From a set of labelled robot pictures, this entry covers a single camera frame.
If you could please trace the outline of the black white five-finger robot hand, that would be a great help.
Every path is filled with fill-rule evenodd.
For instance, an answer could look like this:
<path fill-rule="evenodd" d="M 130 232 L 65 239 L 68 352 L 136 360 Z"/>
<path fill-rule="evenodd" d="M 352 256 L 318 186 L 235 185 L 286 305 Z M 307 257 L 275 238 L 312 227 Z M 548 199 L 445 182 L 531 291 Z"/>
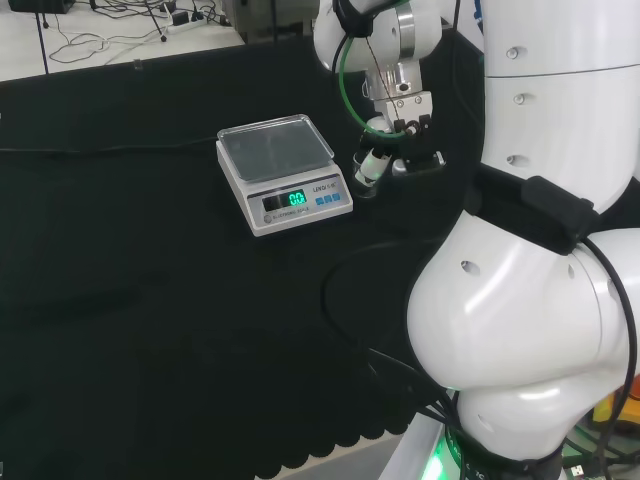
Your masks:
<path fill-rule="evenodd" d="M 433 137 L 429 92 L 378 100 L 374 106 L 378 115 L 367 122 L 353 159 L 355 184 L 372 191 L 387 173 L 408 178 L 445 167 L 444 154 Z"/>

